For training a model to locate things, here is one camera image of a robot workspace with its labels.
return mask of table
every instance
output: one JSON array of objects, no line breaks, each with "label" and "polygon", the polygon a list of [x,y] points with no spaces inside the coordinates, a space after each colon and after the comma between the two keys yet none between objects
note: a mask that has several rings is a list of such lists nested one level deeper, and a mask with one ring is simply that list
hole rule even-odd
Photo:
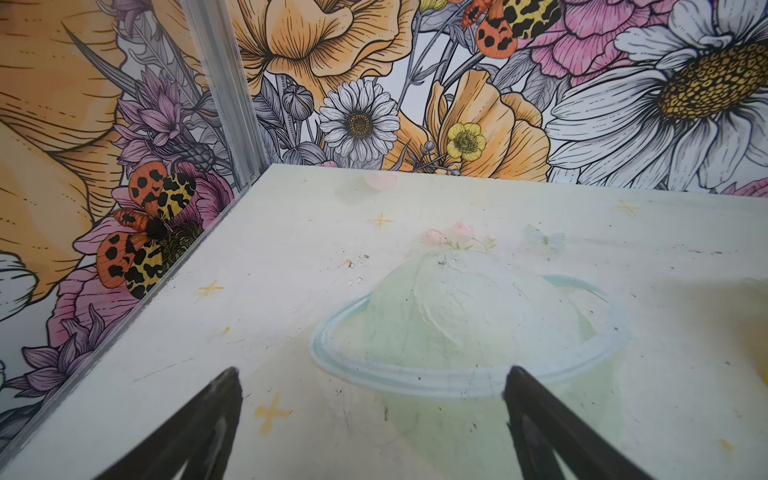
[{"label": "table", "polygon": [[[744,279],[768,276],[768,202],[426,174],[377,191],[365,174],[270,167],[0,478],[91,478],[229,366],[244,401],[225,478],[484,478],[478,433],[453,430],[487,420],[484,406],[468,399],[469,414],[438,417],[435,438],[409,438],[429,405],[386,418],[386,398],[307,352],[319,321],[419,251],[425,230],[457,221],[494,233],[499,256],[627,308],[633,336],[595,425],[623,454],[660,480],[765,478],[768,295]],[[530,248],[529,224],[565,233],[564,250]],[[222,290],[200,290],[214,282]],[[270,407],[284,412],[271,430]]]}]

